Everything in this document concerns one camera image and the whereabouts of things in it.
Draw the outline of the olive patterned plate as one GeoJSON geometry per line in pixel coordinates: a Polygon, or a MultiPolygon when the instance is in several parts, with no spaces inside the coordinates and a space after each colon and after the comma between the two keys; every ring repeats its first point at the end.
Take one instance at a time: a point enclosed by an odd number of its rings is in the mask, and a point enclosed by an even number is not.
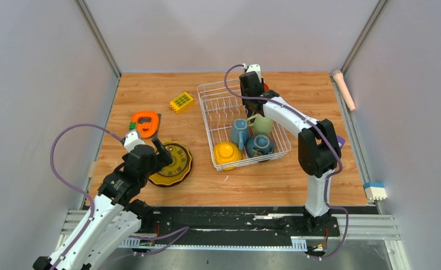
{"type": "Polygon", "coordinates": [[[169,151],[173,162],[170,165],[163,167],[158,174],[163,177],[177,176],[188,166],[189,158],[187,150],[178,143],[167,143],[165,144],[165,148],[169,151]]]}

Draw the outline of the yellow dotted plate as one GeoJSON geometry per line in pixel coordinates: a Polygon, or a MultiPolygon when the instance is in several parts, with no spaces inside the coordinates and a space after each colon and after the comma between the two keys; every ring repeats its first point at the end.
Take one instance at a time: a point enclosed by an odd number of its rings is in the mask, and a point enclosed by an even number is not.
{"type": "Polygon", "coordinates": [[[174,177],[163,177],[162,175],[159,175],[158,173],[151,175],[149,177],[149,181],[153,185],[156,185],[158,187],[172,187],[172,186],[180,184],[182,181],[184,181],[188,177],[188,175],[191,172],[192,166],[193,166],[193,157],[192,157],[189,149],[185,145],[183,145],[179,142],[176,142],[176,141],[164,141],[163,145],[165,146],[165,144],[167,144],[167,143],[178,143],[187,150],[187,154],[188,154],[188,158],[189,158],[188,166],[179,175],[176,175],[174,177]]]}

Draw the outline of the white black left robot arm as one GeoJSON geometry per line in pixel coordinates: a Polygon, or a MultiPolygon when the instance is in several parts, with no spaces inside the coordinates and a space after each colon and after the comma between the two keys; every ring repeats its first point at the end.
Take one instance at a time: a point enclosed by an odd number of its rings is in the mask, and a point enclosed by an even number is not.
{"type": "Polygon", "coordinates": [[[104,178],[90,209],[59,248],[35,260],[33,269],[99,269],[130,235],[153,228],[149,207],[136,196],[150,176],[173,163],[172,155],[158,138],[147,145],[131,134],[122,143],[127,153],[104,178]]]}

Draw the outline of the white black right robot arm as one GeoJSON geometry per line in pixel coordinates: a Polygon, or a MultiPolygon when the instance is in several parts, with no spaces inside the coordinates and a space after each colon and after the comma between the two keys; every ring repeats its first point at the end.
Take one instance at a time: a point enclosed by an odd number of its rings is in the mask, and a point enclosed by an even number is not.
{"type": "Polygon", "coordinates": [[[273,90],[265,91],[254,71],[240,75],[239,80],[248,112],[274,120],[297,138],[299,164],[308,178],[303,227],[311,235],[319,234],[331,217],[330,179],[341,159],[334,125],[328,119],[318,121],[306,116],[273,90]]]}

